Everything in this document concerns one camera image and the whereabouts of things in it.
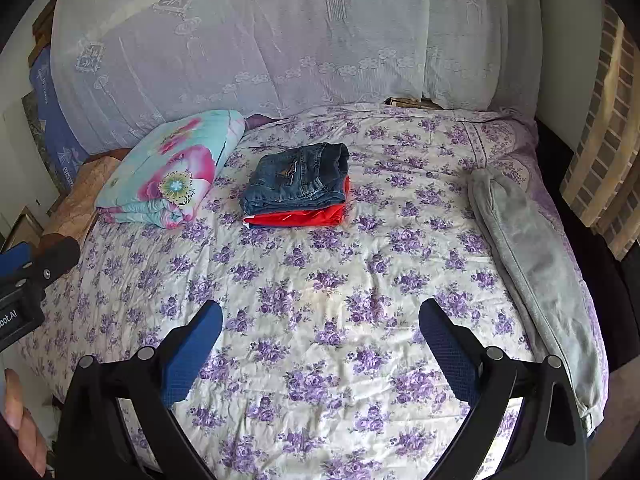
blue jeans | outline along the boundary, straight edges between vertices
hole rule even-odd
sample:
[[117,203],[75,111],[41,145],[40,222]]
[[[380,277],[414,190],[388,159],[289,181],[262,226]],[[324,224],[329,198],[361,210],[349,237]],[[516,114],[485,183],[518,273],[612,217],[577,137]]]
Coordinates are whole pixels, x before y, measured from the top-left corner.
[[344,203],[349,150],[322,142],[266,155],[240,199],[246,216]]

wooden frame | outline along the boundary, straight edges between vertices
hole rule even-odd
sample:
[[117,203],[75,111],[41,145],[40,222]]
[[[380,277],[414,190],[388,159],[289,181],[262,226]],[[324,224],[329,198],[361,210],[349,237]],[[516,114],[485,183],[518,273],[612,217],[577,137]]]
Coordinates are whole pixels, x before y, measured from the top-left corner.
[[37,247],[43,231],[42,226],[31,214],[31,211],[25,207],[11,228],[11,232],[4,241],[0,253],[4,253],[21,242],[27,242]]

floral blanket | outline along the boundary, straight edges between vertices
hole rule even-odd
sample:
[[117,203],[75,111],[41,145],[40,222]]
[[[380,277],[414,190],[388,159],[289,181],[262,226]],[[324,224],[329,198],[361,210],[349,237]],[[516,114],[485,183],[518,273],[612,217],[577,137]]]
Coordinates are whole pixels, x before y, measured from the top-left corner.
[[[315,142],[350,150],[343,223],[243,227],[238,197],[261,156]],[[252,130],[192,223],[97,224],[78,267],[47,291],[46,320],[22,339],[22,353],[64,399],[82,355],[119,360],[158,345],[213,298],[225,329],[174,413],[217,478],[422,479],[468,405],[418,330],[420,304],[435,297],[482,344],[532,358],[470,210],[466,176],[500,168],[561,231],[534,146],[535,126],[507,113],[378,105],[315,108]],[[124,410],[152,463],[133,410]],[[515,401],[482,476],[495,470],[517,413]]]

white lace curtain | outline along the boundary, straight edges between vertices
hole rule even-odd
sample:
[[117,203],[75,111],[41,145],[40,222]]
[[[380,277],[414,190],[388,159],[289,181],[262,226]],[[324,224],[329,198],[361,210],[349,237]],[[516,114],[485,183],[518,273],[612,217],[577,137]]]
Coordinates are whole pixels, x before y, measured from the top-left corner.
[[[52,74],[90,153],[211,108],[278,118],[422,94],[447,108],[487,109],[497,96],[531,108],[531,1],[58,0]],[[512,12],[532,40],[532,75],[509,50]]]

wrinkled sheet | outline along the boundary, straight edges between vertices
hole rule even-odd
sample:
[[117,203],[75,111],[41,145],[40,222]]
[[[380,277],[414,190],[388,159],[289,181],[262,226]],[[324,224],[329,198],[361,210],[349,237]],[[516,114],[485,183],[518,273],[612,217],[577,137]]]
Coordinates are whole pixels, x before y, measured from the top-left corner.
[[[344,222],[243,227],[238,197],[261,156],[313,142],[350,150]],[[79,266],[47,291],[46,320],[21,340],[22,354],[64,399],[82,355],[118,360],[158,345],[213,298],[225,329],[174,413],[217,478],[422,479],[468,405],[419,333],[420,304],[433,296],[483,345],[532,359],[466,179],[491,163],[562,233],[535,142],[534,124],[507,114],[377,105],[315,108],[252,130],[192,224],[97,224]],[[576,272],[606,388],[600,329]],[[517,413],[515,400],[482,476],[495,470]]]
[[90,153],[212,108],[424,94],[533,117],[542,65],[540,0],[58,0],[53,31],[60,106]]

